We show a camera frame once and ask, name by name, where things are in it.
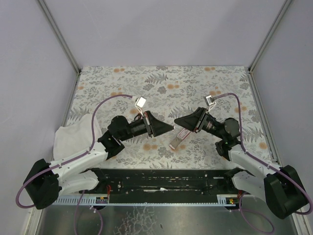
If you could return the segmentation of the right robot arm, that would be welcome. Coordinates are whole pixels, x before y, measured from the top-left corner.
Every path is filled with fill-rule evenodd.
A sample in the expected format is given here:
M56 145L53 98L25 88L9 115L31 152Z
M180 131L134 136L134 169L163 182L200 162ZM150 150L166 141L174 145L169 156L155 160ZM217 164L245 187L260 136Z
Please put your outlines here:
M220 138L215 143L218 154L239 165L230 172L234 187L266 202L278 218L284 219L305 205L313 204L295 168L265 162L244 149L238 139L241 126L236 119L227 118L219 122L206 108L198 107L192 114L179 117L174 122L191 132L206 131Z

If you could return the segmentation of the red white staple box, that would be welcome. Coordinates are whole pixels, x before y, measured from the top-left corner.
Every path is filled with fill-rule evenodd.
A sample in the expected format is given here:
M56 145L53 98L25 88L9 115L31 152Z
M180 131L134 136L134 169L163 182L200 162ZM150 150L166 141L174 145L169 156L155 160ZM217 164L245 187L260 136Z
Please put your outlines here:
M176 137L170 142L169 147L176 150L180 143L190 134L190 131L183 128Z

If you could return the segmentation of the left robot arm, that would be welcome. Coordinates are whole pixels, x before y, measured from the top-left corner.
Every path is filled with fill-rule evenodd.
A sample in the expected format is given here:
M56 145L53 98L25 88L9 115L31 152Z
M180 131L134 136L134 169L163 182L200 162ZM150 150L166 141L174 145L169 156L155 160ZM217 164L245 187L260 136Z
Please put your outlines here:
M123 141L143 134L157 137L173 129L172 125L158 120L150 111L132 122L124 116L115 116L103 136L86 150L61 160L36 161L22 188L27 191L36 209L44 209L60 195L94 189L99 180L91 167L119 154L125 148Z

